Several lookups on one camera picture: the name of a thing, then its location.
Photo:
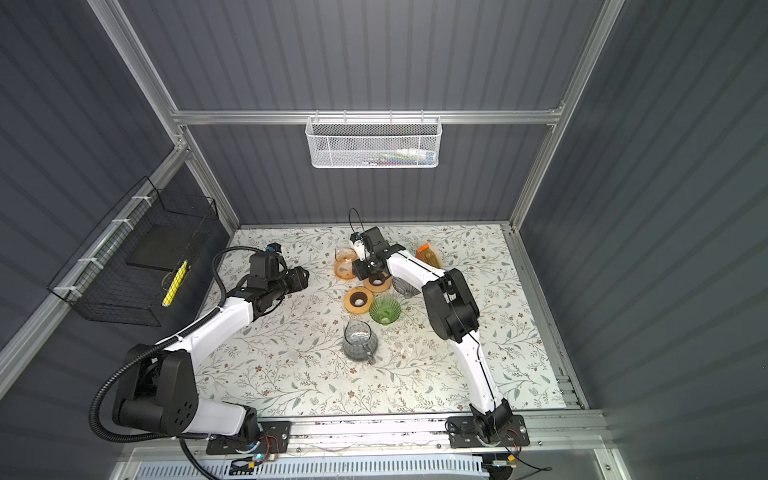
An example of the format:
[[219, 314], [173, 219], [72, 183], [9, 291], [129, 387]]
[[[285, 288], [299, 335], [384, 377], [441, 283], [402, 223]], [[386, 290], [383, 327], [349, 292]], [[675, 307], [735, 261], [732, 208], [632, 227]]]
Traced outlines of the orange glass carafe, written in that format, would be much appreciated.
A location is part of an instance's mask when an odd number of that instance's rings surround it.
[[334, 274], [342, 280], [356, 278], [354, 262], [358, 259], [355, 250], [349, 246], [338, 246], [334, 251]]

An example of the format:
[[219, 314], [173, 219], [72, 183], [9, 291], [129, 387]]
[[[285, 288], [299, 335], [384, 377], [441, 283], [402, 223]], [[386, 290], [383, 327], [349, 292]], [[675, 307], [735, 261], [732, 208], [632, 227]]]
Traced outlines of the grey glass dripper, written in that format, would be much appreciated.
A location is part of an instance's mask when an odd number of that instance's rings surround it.
[[405, 298], [413, 298], [421, 293], [420, 289], [414, 287], [406, 280], [399, 277], [392, 277], [392, 287], [394, 290]]

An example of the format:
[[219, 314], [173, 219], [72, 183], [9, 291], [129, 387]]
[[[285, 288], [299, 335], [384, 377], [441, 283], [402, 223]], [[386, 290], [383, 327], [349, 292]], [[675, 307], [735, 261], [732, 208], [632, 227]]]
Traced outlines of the wooden dripper ring stand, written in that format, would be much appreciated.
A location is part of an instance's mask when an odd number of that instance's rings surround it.
[[344, 307], [355, 315], [367, 313], [374, 301], [374, 294], [365, 287], [356, 287], [349, 290], [344, 297]]

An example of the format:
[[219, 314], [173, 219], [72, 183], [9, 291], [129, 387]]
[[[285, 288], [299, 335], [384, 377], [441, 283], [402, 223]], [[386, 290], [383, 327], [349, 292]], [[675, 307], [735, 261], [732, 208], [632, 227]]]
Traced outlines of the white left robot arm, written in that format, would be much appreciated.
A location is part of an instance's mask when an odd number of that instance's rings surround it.
[[310, 273], [288, 266], [276, 243], [246, 251], [249, 270], [233, 287], [213, 276], [220, 298], [207, 313], [153, 345], [129, 351], [92, 401], [89, 423], [95, 433], [118, 443], [201, 435], [259, 441], [255, 409], [201, 397], [197, 370], [232, 335], [305, 290]]

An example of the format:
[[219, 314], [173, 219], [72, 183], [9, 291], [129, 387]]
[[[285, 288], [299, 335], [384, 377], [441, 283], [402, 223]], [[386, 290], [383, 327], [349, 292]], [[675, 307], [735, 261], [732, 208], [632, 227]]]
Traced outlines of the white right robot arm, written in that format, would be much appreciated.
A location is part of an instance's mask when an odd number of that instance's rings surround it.
[[487, 445], [499, 442], [513, 410], [492, 376], [480, 342], [480, 311], [463, 274], [430, 265], [404, 246], [389, 243], [377, 227], [352, 233], [350, 246], [358, 256], [353, 262], [358, 279], [386, 273], [421, 291], [430, 325], [454, 351], [469, 387], [477, 437]]

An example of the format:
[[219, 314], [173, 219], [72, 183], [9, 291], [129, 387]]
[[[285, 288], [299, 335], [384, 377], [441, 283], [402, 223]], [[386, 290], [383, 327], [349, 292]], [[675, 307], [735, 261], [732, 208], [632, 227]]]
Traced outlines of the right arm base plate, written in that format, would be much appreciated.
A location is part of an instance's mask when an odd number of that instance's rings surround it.
[[481, 424], [468, 415], [448, 417], [444, 423], [452, 448], [509, 447], [530, 445], [528, 429], [521, 415], [513, 414], [502, 423], [489, 420]]

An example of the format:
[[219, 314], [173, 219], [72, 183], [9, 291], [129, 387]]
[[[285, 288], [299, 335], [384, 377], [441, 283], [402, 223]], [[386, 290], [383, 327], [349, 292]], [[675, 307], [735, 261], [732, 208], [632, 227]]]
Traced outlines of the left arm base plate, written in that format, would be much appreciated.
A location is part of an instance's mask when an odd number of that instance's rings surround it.
[[285, 453], [288, 448], [292, 423], [289, 421], [260, 421], [252, 431], [236, 436], [215, 436], [208, 441], [208, 455]]

